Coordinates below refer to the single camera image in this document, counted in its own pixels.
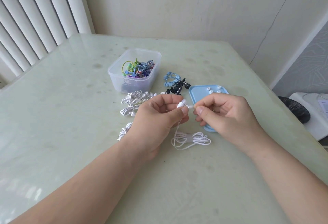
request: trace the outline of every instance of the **left hand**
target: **left hand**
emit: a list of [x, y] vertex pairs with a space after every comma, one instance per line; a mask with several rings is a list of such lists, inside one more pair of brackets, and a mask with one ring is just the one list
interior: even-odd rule
[[188, 121], [188, 107], [177, 108], [183, 100], [177, 94], [159, 94], [141, 104], [125, 139], [137, 142], [139, 152], [154, 158], [170, 129]]

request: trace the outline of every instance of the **light green table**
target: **light green table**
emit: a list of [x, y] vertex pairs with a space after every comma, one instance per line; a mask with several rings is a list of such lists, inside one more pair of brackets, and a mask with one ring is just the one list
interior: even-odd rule
[[[33, 206], [117, 142], [132, 117], [107, 69], [126, 49], [162, 53], [152, 92], [167, 71], [191, 85], [219, 84], [246, 97], [264, 129], [328, 183], [328, 153], [222, 42], [76, 35], [0, 91], [0, 222]], [[182, 95], [190, 101], [189, 93]], [[108, 223], [289, 223], [251, 160], [191, 120], [209, 146], [177, 151], [173, 132], [132, 182]]]

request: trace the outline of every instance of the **plastic storage box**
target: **plastic storage box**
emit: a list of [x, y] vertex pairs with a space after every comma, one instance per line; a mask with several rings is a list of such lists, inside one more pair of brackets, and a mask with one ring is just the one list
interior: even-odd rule
[[[123, 76], [122, 65], [126, 61], [135, 62], [135, 59], [140, 62], [147, 62], [153, 60], [155, 63], [154, 68], [150, 75], [145, 78], [133, 78]], [[111, 77], [115, 90], [130, 93], [133, 91], [141, 90], [142, 92], [150, 91], [159, 72], [162, 55], [159, 52], [145, 50], [145, 49], [128, 49], [126, 50], [109, 68], [108, 74]]]

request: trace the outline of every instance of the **hand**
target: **hand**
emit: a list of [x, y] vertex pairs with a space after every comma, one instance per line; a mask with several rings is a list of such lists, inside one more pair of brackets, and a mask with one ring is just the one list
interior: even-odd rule
[[244, 97], [213, 93], [194, 108], [201, 126], [209, 124], [245, 153], [261, 136], [267, 136]]
[[140, 105], [125, 138], [138, 142], [139, 152], [145, 153], [148, 160], [157, 155], [171, 127], [189, 120], [189, 109], [176, 107], [182, 100], [181, 95], [159, 94]]

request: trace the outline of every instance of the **white appliance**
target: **white appliance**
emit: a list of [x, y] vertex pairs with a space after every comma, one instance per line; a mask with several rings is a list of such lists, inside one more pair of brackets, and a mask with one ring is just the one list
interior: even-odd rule
[[299, 102], [310, 112], [311, 118], [304, 127], [316, 140], [328, 136], [328, 118], [318, 103], [318, 100], [328, 99], [328, 94], [294, 93], [289, 98]]

